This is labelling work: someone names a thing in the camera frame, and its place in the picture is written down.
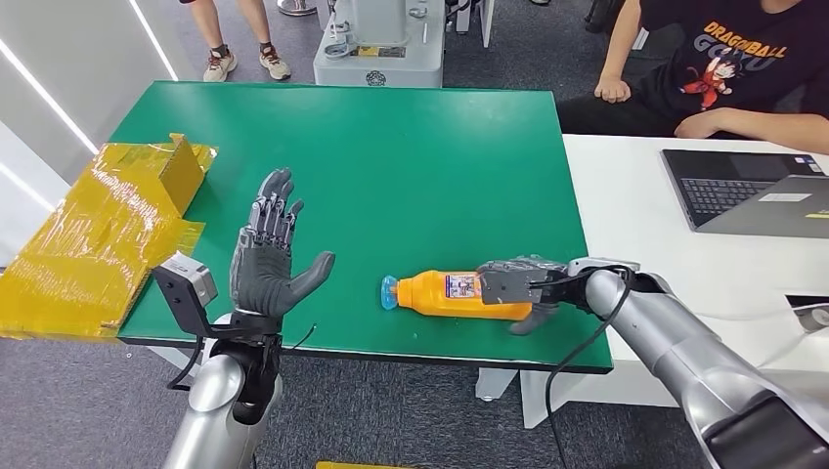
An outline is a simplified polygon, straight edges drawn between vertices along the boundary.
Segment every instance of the white table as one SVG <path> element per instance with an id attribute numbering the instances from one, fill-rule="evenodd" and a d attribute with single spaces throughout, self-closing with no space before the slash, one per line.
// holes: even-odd
<path id="1" fill-rule="evenodd" d="M 795 151 L 765 142 L 576 135 L 564 136 L 564 144 L 590 256 L 639 262 L 644 271 L 664 277 L 691 311 L 717 318 L 768 316 L 789 308 L 785 294 L 829 293 L 829 239 L 694 233 L 660 156 L 661 149 Z M 829 169 L 829 156 L 814 157 Z M 784 386 L 829 402 L 826 329 L 802 339 L 795 315 L 785 313 L 763 320 L 702 320 L 753 364 L 783 355 L 764 371 Z M 553 383 L 553 409 L 569 401 L 676 405 L 612 327 L 608 341 L 614 370 L 562 373 Z M 786 349 L 791 352 L 780 354 Z M 477 396 L 497 398 L 514 374 L 482 372 Z M 526 428 L 546 418 L 547 376 L 520 373 Z"/>

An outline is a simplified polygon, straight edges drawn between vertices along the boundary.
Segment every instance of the white machine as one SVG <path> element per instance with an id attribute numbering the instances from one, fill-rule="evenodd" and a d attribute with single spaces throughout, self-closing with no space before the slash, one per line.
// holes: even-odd
<path id="1" fill-rule="evenodd" d="M 444 0 L 338 0 L 314 58 L 318 85 L 440 88 Z"/>

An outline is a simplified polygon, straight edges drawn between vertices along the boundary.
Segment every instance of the laptop keyboard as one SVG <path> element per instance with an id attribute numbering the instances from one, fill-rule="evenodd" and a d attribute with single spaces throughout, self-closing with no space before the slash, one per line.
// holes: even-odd
<path id="1" fill-rule="evenodd" d="M 689 209 L 705 215 L 719 215 L 774 183 L 722 181 L 682 178 L 682 187 L 690 201 Z"/>

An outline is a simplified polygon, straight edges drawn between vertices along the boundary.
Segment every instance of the cartoon character print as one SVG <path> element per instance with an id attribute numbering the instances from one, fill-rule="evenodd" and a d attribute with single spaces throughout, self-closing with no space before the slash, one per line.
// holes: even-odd
<path id="1" fill-rule="evenodd" d="M 694 81 L 680 87 L 679 91 L 685 94 L 701 94 L 700 109 L 708 110 L 717 102 L 719 94 L 730 95 L 734 91 L 725 84 L 725 80 L 737 76 L 742 70 L 741 58 L 740 51 L 734 51 L 729 47 L 722 51 L 722 55 L 708 63 L 702 76 L 696 68 L 690 66 L 688 70 L 694 73 Z"/>

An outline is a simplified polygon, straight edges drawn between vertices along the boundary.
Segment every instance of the blue bottle cap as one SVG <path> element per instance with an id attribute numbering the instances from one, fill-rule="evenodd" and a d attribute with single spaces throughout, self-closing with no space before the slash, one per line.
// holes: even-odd
<path id="1" fill-rule="evenodd" d="M 396 285 L 397 279 L 392 276 L 384 277 L 380 284 L 380 304 L 386 310 L 397 308 L 397 293 L 391 291 L 391 287 Z"/>

